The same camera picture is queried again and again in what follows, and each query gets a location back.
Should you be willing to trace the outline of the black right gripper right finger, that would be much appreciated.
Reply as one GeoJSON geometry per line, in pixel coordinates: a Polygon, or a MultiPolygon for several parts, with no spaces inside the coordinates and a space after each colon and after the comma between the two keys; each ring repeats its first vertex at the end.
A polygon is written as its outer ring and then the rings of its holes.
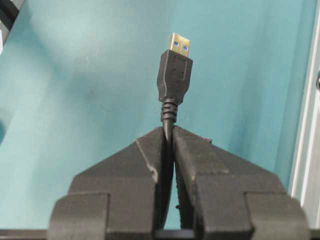
{"type": "Polygon", "coordinates": [[[200,240],[308,240],[278,176],[179,126],[173,149],[181,227],[200,240]]]}

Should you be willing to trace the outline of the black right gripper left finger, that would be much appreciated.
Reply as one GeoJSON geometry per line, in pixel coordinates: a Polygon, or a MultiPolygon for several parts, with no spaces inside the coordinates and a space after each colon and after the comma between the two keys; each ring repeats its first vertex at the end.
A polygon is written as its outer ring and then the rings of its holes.
{"type": "Polygon", "coordinates": [[[50,240],[150,240],[161,222],[163,130],[76,175],[51,214],[50,240]]]}

